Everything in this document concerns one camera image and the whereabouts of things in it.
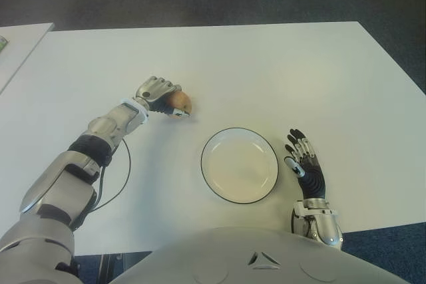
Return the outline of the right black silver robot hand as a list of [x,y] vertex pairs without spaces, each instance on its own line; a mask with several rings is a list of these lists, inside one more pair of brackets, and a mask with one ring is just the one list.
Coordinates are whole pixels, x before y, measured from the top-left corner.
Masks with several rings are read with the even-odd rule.
[[284,162],[296,175],[304,199],[325,199],[325,179],[310,141],[298,129],[291,129],[287,138],[292,145],[284,146],[290,154],[284,158]]

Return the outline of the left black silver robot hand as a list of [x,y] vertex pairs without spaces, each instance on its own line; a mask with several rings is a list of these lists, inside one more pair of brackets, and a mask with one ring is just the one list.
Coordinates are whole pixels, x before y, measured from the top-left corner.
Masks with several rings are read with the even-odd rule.
[[192,102],[179,84],[164,78],[150,77],[136,91],[137,102],[149,111],[163,113],[175,118],[192,114]]

